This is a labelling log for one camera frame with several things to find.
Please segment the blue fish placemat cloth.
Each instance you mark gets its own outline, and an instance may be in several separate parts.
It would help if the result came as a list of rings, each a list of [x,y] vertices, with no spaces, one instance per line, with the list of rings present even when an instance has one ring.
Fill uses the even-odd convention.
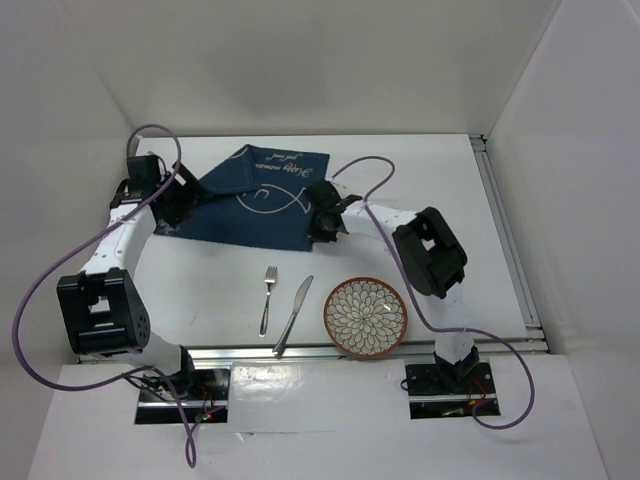
[[[312,206],[304,190],[327,173],[326,153],[247,144],[199,179],[212,198],[155,233],[252,248],[308,252]]]

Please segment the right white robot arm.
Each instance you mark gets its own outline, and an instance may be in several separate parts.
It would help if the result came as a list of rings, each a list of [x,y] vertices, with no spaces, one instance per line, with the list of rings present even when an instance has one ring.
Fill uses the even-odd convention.
[[[304,196],[311,206],[312,240],[328,243],[340,234],[361,234],[385,242],[408,293],[423,297],[412,302],[435,334],[438,384],[448,392],[460,391],[479,363],[463,299],[468,257],[439,210],[401,211],[358,195],[343,197],[327,180],[307,187]]]

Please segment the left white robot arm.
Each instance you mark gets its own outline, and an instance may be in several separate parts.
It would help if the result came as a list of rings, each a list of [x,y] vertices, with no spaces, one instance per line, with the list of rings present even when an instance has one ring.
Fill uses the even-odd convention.
[[[188,350],[153,333],[151,317],[134,284],[147,240],[159,226],[176,227],[209,195],[183,165],[162,171],[155,154],[127,159],[127,178],[109,204],[107,234],[75,275],[56,287],[72,351],[78,356],[154,366],[163,389],[176,399],[196,390]]]

